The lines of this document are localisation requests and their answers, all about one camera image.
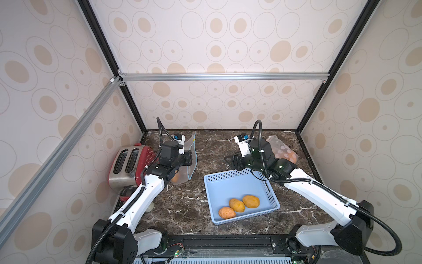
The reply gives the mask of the clear blue zipper bag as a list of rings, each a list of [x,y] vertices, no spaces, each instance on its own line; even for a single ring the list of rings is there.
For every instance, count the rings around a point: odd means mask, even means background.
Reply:
[[[184,147],[179,150],[179,154],[183,158],[181,161],[182,164],[177,172],[175,172],[175,176],[171,179],[174,185],[180,185],[191,180],[197,167],[198,157],[195,149],[196,133],[193,133],[189,140],[186,140],[182,134],[175,134],[174,138],[179,145]]]

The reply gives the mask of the clear pink zipper bag spare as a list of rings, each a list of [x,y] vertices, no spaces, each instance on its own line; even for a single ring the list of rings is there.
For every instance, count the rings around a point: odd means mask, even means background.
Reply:
[[[271,149],[278,159],[286,159],[290,162],[296,164],[298,160],[298,155],[292,151],[283,141],[281,141],[277,136],[272,135],[266,139],[271,146]]]

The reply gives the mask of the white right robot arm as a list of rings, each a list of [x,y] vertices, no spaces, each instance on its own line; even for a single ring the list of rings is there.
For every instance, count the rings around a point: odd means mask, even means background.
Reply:
[[[290,158],[276,158],[270,143],[262,138],[240,134],[234,138],[239,152],[226,156],[231,169],[250,169],[269,180],[290,189],[324,210],[332,222],[319,225],[297,225],[287,243],[291,251],[311,246],[338,246],[352,255],[364,252],[380,256],[395,256],[402,251],[402,242],[396,232],[374,216],[374,207],[368,201],[357,202],[316,181],[296,166]],[[381,251],[367,247],[377,223],[395,242],[392,250]]]

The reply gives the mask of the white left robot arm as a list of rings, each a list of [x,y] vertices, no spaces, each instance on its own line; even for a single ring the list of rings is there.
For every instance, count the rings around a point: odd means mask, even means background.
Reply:
[[[184,149],[181,134],[160,145],[160,151],[141,171],[141,184],[108,220],[98,220],[92,229],[92,245],[86,263],[131,264],[136,257],[158,248],[163,233],[136,227],[149,205],[164,190],[181,167],[192,165],[192,152]]]

